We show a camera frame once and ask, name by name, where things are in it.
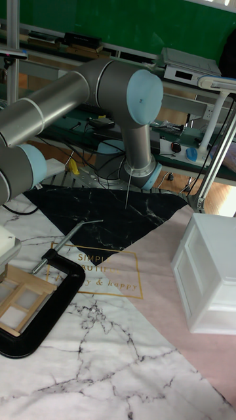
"light blue joint cap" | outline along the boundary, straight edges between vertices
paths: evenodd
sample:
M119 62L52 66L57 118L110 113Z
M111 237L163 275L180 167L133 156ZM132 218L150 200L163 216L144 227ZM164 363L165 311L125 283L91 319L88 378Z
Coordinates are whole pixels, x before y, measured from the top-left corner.
M141 187L141 190L145 190L145 191L151 190L151 187L153 186L154 182L157 180L159 173L161 172L161 168L162 168L162 165L159 162L157 162L157 166L155 167L150 178L147 180L144 186Z
M150 124L157 117L163 99L163 84L147 70L135 72L127 87L127 106L132 119L140 125Z
M39 184L47 175L47 163L43 154L36 147L31 144L22 144L20 147L26 154L31 165L33 173L33 188L36 184Z

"electronic equipment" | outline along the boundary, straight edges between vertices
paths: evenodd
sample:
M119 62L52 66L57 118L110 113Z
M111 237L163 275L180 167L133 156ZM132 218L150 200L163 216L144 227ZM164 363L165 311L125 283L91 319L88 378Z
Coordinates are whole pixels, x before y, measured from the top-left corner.
M96 50L102 44L102 38L90 37L76 32L66 32L64 36L64 44L81 45Z
M198 79L206 74L221 76L215 60L166 47L161 52L167 65L165 79L197 86Z
M115 122L110 120L109 118L96 118L90 119L88 125L94 127L95 129L103 129L103 128L112 128L115 126Z
M171 150L172 150L174 153L180 153L180 152L181 152L181 146L180 146L180 143L173 142L173 143L171 143L170 147L171 147Z

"blue object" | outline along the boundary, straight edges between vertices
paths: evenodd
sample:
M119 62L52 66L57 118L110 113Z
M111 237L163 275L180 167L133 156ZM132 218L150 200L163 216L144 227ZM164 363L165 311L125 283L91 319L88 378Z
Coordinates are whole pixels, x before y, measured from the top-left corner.
M105 140L98 146L98 152L106 155L121 153L120 149L125 151L124 143L120 140Z
M159 162L157 162L157 166L155 167L154 171L150 175L150 178L147 180L144 186L141 187L142 190L145 190L145 191L151 190L151 187L153 186L154 182L157 180L159 173L161 172L161 168L162 168L162 165Z
M135 72L127 87L127 106L132 119L140 125L157 117L163 99L162 81L147 70Z
M192 162L196 162L197 160L197 151L194 147L189 147L186 149L186 155L188 160L191 160Z
M36 184L39 184L39 182L41 182L47 175L46 160L40 150L31 144L22 144L21 146L17 147L20 147L29 159L33 173L33 183L31 186L31 188L33 188Z

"wooden frame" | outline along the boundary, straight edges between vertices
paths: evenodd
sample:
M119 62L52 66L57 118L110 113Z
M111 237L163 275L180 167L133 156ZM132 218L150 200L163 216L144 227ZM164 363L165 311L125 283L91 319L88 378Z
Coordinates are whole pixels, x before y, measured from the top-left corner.
M16 287L13 289L10 284L14 284ZM4 329L15 337L20 335L22 328L33 316L41 303L57 288L55 285L48 283L38 277L32 276L31 274L26 273L11 265L8 265L7 277L5 278L4 282L0 283L0 287L4 287L5 289L12 291L12 293L6 296L0 304L0 328ZM32 291L38 295L38 298L36 298L30 308L25 308L16 303L16 301L27 290ZM18 309L26 314L23 320L15 328L11 328L1 321L1 317L10 307Z

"yellow object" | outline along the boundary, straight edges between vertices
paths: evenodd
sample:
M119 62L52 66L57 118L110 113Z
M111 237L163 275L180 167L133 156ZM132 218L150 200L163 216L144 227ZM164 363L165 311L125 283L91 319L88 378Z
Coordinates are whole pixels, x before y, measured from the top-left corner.
M69 161L69 171L73 172L74 175L79 175L79 170L74 159L70 159Z

